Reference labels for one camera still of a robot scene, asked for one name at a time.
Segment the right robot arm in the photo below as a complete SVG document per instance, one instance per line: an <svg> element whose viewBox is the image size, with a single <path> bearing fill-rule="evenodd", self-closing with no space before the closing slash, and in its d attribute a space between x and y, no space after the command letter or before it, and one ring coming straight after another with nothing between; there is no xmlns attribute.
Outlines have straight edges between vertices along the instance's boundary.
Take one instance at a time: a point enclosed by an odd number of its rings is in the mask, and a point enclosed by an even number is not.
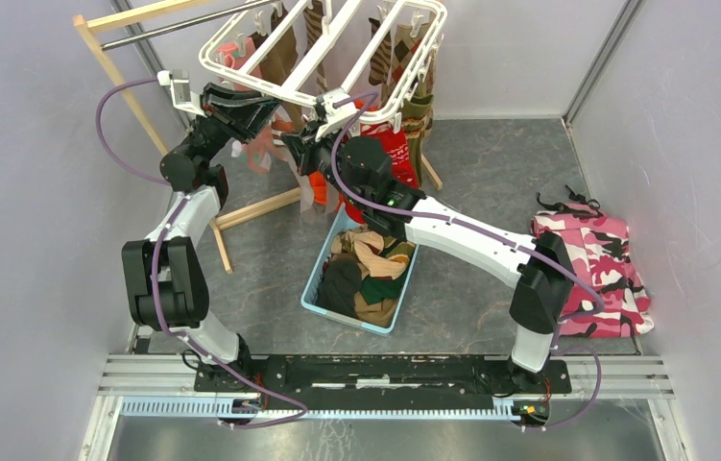
<svg viewBox="0 0 721 461"><path fill-rule="evenodd" d="M546 378L545 367L575 271L563 239L501 230L455 212L395 178L393 162L379 139L335 134L284 133L281 142L303 175L318 172L347 193L374 231L427 246L464 260L514 291L510 316L517 335L507 377L520 392Z"/></svg>

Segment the grey beige sock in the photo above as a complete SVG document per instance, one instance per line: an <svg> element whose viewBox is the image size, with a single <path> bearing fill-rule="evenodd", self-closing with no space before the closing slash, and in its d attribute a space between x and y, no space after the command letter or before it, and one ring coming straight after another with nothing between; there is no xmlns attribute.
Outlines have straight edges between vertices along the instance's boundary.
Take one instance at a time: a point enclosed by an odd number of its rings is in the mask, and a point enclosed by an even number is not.
<svg viewBox="0 0 721 461"><path fill-rule="evenodd" d="M317 212L314 208L315 205L315 193L314 189L305 175L299 175L294 172L295 179L300 189L300 215L304 222L311 223L316 218Z"/></svg>
<svg viewBox="0 0 721 461"><path fill-rule="evenodd" d="M337 208L340 207L341 204L341 195L340 193L335 189L335 187L327 182L327 204L326 206L320 206L318 205L323 213L331 213L334 212Z"/></svg>

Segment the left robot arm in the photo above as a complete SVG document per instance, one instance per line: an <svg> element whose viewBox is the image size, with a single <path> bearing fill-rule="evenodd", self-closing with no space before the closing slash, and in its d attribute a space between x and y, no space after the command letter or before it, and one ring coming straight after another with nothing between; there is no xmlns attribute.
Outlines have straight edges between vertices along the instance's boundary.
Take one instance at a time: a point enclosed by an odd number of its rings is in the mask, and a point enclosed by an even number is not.
<svg viewBox="0 0 721 461"><path fill-rule="evenodd" d="M121 251L133 322L179 339L231 391L247 389L254 366L243 338L209 312L209 290L196 247L228 197L223 166L213 158L233 140L254 140L280 102L258 91L208 84L200 95L184 92L180 103L197 113L184 139L160 162L162 178L177 199L156 229Z"/></svg>

